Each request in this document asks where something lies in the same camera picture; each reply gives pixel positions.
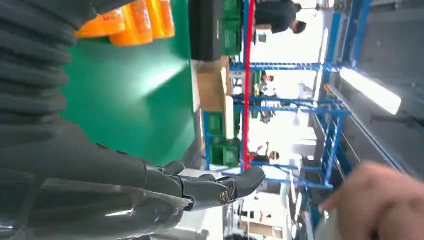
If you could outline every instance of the black robotic arm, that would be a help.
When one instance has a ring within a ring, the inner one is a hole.
[[[117,240],[254,192],[265,175],[178,174],[92,144],[60,117],[75,31],[132,0],[0,0],[0,240]]]

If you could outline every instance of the green storage bin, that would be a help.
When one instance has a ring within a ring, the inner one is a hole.
[[[240,20],[224,20],[221,39],[224,56],[239,55],[242,51],[242,25]]]
[[[260,113],[260,111],[252,111],[252,118],[253,119],[258,119],[259,118],[259,113]]]
[[[242,111],[241,110],[234,110],[234,137],[237,138],[237,136],[240,134],[240,128],[242,123]]]
[[[216,138],[210,144],[210,162],[217,166],[236,168],[239,165],[241,142],[238,139]]]
[[[224,137],[224,130],[224,114],[221,112],[209,112],[207,115],[207,134],[213,137]]]
[[[222,0],[222,18],[239,20],[242,18],[243,1]]]

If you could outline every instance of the green table surface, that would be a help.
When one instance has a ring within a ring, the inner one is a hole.
[[[187,0],[172,1],[176,35],[135,47],[82,39],[62,113],[94,143],[164,166],[195,138]]]

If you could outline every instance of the red pole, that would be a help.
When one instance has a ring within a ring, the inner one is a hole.
[[[251,45],[252,45],[252,34],[253,34],[253,19],[255,17],[255,1],[250,1],[249,16],[247,20],[247,42],[244,47],[246,48],[246,56],[244,59],[244,70],[246,72],[245,84],[244,84],[244,112],[243,112],[243,159],[244,169],[249,168],[249,90],[250,90],[250,77],[251,77]]]

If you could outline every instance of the orange bottle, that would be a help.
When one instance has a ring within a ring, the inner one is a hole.
[[[151,29],[154,39],[168,38],[164,17],[162,13],[161,0],[146,0],[148,14],[150,15]]]
[[[118,8],[87,22],[81,30],[76,32],[76,35],[80,38],[100,38],[122,33],[125,28],[123,12]]]
[[[171,0],[160,0],[162,8],[163,23],[165,25],[165,35],[168,38],[175,36],[174,18],[172,15]]]
[[[152,25],[146,0],[136,0],[122,7],[126,30],[111,35],[110,41],[115,46],[135,46],[153,42]]]

